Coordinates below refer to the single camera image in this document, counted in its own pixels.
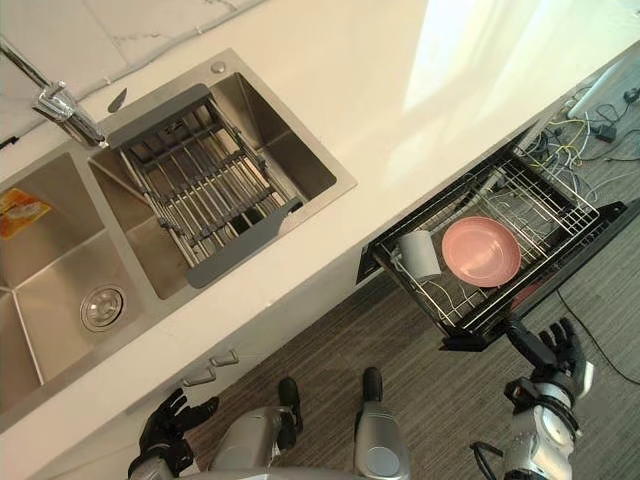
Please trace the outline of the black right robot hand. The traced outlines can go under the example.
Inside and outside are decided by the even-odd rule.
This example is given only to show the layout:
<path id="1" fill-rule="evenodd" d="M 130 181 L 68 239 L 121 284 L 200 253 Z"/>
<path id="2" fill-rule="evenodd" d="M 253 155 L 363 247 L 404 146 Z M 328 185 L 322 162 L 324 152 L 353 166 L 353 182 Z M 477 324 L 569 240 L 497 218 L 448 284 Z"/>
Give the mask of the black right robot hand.
<path id="1" fill-rule="evenodd" d="M 518 316 L 512 316 L 506 334 L 516 350 L 534 367 L 531 376 L 534 383 L 558 386 L 572 403 L 589 393 L 594 365 L 586 359 L 573 324 L 566 317 L 535 335 Z"/>

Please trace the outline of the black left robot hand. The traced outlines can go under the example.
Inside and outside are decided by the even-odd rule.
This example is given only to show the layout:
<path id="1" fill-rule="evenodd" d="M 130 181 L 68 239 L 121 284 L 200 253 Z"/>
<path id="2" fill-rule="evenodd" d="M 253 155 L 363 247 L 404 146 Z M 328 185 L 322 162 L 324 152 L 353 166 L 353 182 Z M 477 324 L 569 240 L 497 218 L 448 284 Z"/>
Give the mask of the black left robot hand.
<path id="1" fill-rule="evenodd" d="M 185 439 L 187 431 L 209 420 L 217 411 L 219 398 L 191 407 L 182 388 L 174 390 L 149 416 L 139 438 L 140 454 L 128 467 L 132 479 L 138 467 L 152 458 L 161 459 L 172 478 L 193 464 L 194 453 Z"/>

